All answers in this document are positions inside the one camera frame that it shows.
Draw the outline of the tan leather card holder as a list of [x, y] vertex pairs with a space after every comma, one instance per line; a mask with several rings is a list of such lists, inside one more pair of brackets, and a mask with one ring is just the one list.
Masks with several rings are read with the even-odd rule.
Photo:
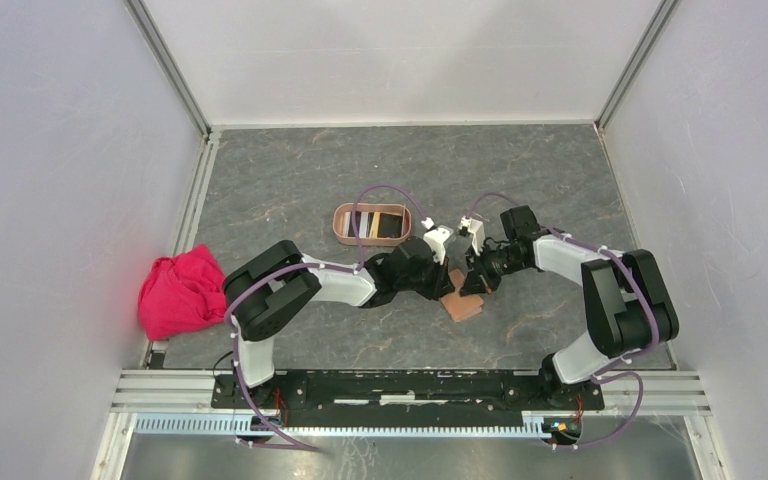
[[440, 302], [452, 321], [458, 323], [480, 314], [483, 310], [484, 300], [475, 294], [461, 295], [461, 288], [466, 279], [465, 274], [461, 270], [455, 269], [449, 272], [449, 279], [455, 287], [455, 291], [442, 296]]

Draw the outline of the pink oval tray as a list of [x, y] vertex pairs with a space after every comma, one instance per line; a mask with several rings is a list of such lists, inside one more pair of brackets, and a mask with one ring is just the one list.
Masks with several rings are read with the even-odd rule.
[[[411, 233], [411, 213], [405, 205], [401, 204], [370, 204], [370, 203], [358, 203], [354, 206], [352, 203], [345, 203], [340, 205], [333, 215], [333, 232], [334, 232], [334, 218], [340, 213], [350, 211], [351, 227], [349, 235], [343, 241], [337, 240], [344, 245], [356, 245], [357, 241], [364, 247], [395, 247], [403, 240], [407, 239]], [[373, 212], [374, 220], [372, 222], [370, 235], [368, 238], [360, 238], [358, 235], [358, 214], [360, 212]], [[404, 230], [403, 235], [400, 238], [379, 238], [377, 236], [378, 216], [379, 212], [400, 214], [404, 217]]]

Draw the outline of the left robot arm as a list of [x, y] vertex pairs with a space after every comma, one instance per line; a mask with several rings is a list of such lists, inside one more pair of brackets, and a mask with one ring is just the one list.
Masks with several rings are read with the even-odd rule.
[[445, 254], [416, 236], [351, 265], [316, 259], [282, 240], [233, 271], [222, 288], [233, 366], [240, 376], [235, 392], [255, 408], [274, 394], [274, 338], [309, 303], [368, 309], [390, 303], [401, 292], [436, 301], [456, 290]]

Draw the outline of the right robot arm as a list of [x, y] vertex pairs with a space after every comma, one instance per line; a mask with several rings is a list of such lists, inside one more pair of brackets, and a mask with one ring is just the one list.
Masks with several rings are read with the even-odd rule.
[[583, 293], [585, 332], [541, 365], [537, 392], [545, 405], [566, 406], [578, 384], [677, 337], [678, 316], [650, 251], [588, 244], [539, 224], [528, 206], [511, 208], [500, 219], [506, 236], [501, 242], [485, 235], [482, 221], [461, 219], [458, 232], [471, 241], [462, 293], [493, 293], [505, 276], [526, 269], [556, 274]]

